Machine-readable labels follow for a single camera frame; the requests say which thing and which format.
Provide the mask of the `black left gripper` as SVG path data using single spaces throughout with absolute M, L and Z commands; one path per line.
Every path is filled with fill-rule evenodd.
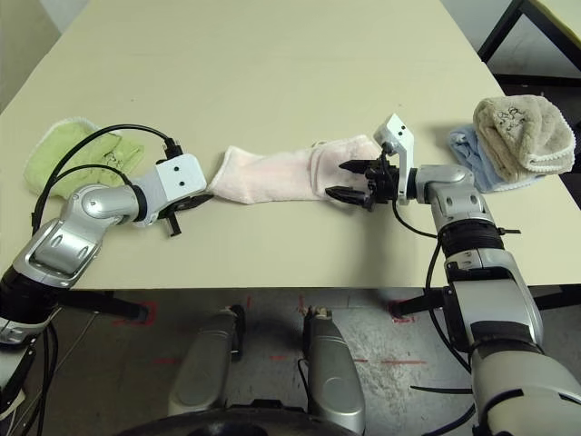
M 212 194 L 201 194 L 193 197 L 181 199 L 176 205 L 169 205 L 158 214 L 158 219 L 167 221 L 170 229 L 170 236 L 174 237 L 182 233 L 178 223 L 176 212 L 186 211 L 199 207 L 213 198 Z

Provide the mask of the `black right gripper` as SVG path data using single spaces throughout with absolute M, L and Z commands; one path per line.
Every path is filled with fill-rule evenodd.
M 399 198 L 399 168 L 389 163 L 387 156 L 381 154 L 376 160 L 348 160 L 339 165 L 340 169 L 356 174 L 364 174 L 369 195 L 363 191 L 346 186 L 332 186 L 325 189 L 331 199 L 341 203 L 363 205 L 372 212 L 377 204 L 390 203 L 396 206 Z

